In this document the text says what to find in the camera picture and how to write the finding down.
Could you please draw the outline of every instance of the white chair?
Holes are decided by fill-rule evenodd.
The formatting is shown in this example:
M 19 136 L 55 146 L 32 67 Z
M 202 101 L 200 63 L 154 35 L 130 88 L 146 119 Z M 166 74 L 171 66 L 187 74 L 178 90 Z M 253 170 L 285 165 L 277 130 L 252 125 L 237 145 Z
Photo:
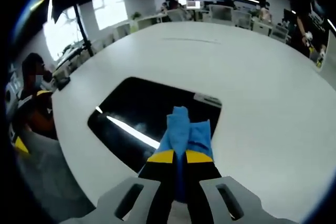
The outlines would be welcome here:
M 212 23 L 233 26 L 233 8 L 223 5 L 209 5 L 210 19 Z
M 103 47 L 107 47 L 109 46 L 110 44 L 112 44 L 114 42 L 114 36 L 113 34 L 109 34 L 108 36 L 106 36 L 103 40 L 102 40 L 102 43 L 103 43 Z
M 288 29 L 276 25 L 273 27 L 270 37 L 278 41 L 281 41 L 282 43 L 286 43 L 287 35 L 288 35 Z
M 83 50 L 82 53 L 79 56 L 79 60 L 80 60 L 81 64 L 86 62 L 88 59 L 90 59 L 89 52 L 87 50 Z
M 233 11 L 233 21 L 234 24 L 238 27 L 251 29 L 251 19 L 252 15 L 247 12 L 242 12 L 240 10 Z
M 186 21 L 184 12 L 180 9 L 168 10 L 167 15 L 172 22 Z
M 131 33 L 130 29 L 131 29 L 130 24 L 124 24 L 124 25 L 118 26 L 113 32 L 115 39 L 118 40 L 118 39 L 121 39 L 127 36 L 128 34 Z
M 255 21 L 252 31 L 268 36 L 270 27 L 262 22 Z
M 94 41 L 91 44 L 91 48 L 92 48 L 92 51 L 93 51 L 94 54 L 100 52 L 101 50 L 104 49 L 103 41 L 101 41 L 100 39 Z

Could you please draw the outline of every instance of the chair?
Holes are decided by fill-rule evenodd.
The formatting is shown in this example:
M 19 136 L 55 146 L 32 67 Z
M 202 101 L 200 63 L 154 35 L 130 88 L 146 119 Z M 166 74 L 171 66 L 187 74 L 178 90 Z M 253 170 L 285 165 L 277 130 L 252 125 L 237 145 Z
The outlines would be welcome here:
M 209 5 L 210 19 L 212 23 L 232 26 L 233 8 L 223 5 Z
M 80 64 L 83 64 L 84 62 L 86 62 L 88 59 L 90 59 L 90 54 L 87 50 L 83 50 L 78 58 L 78 60 L 80 61 Z
M 250 13 L 242 12 L 240 10 L 233 11 L 233 21 L 238 27 L 249 29 L 251 28 L 252 15 Z
M 281 41 L 282 43 L 286 43 L 287 35 L 288 35 L 288 29 L 276 25 L 273 27 L 270 37 L 278 41 Z
M 109 46 L 109 45 L 112 44 L 114 41 L 115 41 L 115 39 L 114 39 L 113 34 L 109 34 L 108 36 L 106 36 L 106 37 L 102 40 L 103 47 L 105 48 L 105 47 Z
M 167 15 L 172 22 L 186 21 L 186 18 L 184 17 L 184 13 L 180 9 L 168 10 Z
M 254 21 L 252 31 L 268 36 L 270 27 L 262 22 Z
M 91 44 L 91 48 L 94 54 L 100 52 L 101 50 L 104 49 L 104 44 L 103 41 L 101 40 L 96 40 Z

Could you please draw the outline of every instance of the yellow object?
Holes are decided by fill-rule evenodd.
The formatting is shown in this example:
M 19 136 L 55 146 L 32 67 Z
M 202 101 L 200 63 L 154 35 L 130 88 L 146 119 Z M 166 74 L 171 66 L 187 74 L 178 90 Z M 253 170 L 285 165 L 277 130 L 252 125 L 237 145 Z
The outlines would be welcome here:
M 39 96 L 40 94 L 44 94 L 44 93 L 51 93 L 51 91 L 48 90 L 40 90 L 37 92 L 36 96 Z
M 188 164 L 190 164 L 190 163 L 213 162 L 213 160 L 209 156 L 207 156 L 207 155 L 205 155 L 204 153 L 201 153 L 201 152 L 187 150 L 185 153 L 187 155 Z
M 22 142 L 21 138 L 18 136 L 16 141 L 15 141 L 15 145 L 16 148 L 20 149 L 21 151 L 25 152 L 25 153 L 29 153 L 27 147 L 25 146 L 25 144 Z
M 136 25 L 131 26 L 131 33 L 134 33 L 136 31 L 138 31 L 137 26 Z
M 153 154 L 150 158 L 147 159 L 147 162 L 156 162 L 156 163 L 173 163 L 174 151 L 164 151 Z

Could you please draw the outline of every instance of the window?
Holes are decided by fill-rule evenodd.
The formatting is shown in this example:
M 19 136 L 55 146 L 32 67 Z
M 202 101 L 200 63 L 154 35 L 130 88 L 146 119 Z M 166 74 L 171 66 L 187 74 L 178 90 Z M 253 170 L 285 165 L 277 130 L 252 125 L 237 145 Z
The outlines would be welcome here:
M 65 47 L 83 40 L 73 7 L 63 11 L 56 23 L 53 19 L 45 23 L 43 31 L 49 52 L 55 61 L 63 55 Z
M 92 3 L 99 30 L 128 19 L 124 0 L 92 0 Z

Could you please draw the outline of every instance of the desk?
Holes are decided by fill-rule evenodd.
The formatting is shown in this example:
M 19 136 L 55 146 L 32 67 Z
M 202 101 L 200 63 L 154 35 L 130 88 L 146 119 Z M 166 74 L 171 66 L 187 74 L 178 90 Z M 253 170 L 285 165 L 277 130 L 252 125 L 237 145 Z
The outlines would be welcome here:
M 156 15 L 151 15 L 151 16 L 136 19 L 133 21 L 133 23 L 135 27 L 137 28 L 137 30 L 141 30 L 149 26 L 152 26 L 153 24 L 156 24 L 158 22 L 157 20 L 159 20 L 159 23 L 162 23 L 162 18 L 166 16 L 167 14 L 159 13 Z
M 250 30 L 161 23 L 97 53 L 52 95 L 62 151 L 94 205 L 135 175 L 87 125 L 95 107 L 128 77 L 219 98 L 223 107 L 212 139 L 215 164 L 222 176 L 258 195 L 271 215 L 301 222 L 331 185 L 336 91 L 309 59 Z
M 64 55 L 61 57 L 61 60 L 57 63 L 57 67 L 56 70 L 59 69 L 64 62 L 66 62 L 67 60 L 71 60 L 74 56 L 76 56 L 76 54 L 82 49 L 81 47 L 77 47 L 77 48 L 71 48 L 68 49 Z
M 255 20 L 255 19 L 252 19 L 251 21 L 252 21 L 251 22 L 251 26 L 252 26 L 252 30 L 253 31 L 255 31 L 257 33 L 264 34 L 264 31 L 262 31 L 262 29 L 266 28 L 266 29 L 268 29 L 267 30 L 267 34 L 265 33 L 264 35 L 266 35 L 266 36 L 270 35 L 270 33 L 271 33 L 272 29 L 273 29 L 273 24 L 272 23 L 266 23 L 266 22 L 262 22 L 260 20 Z

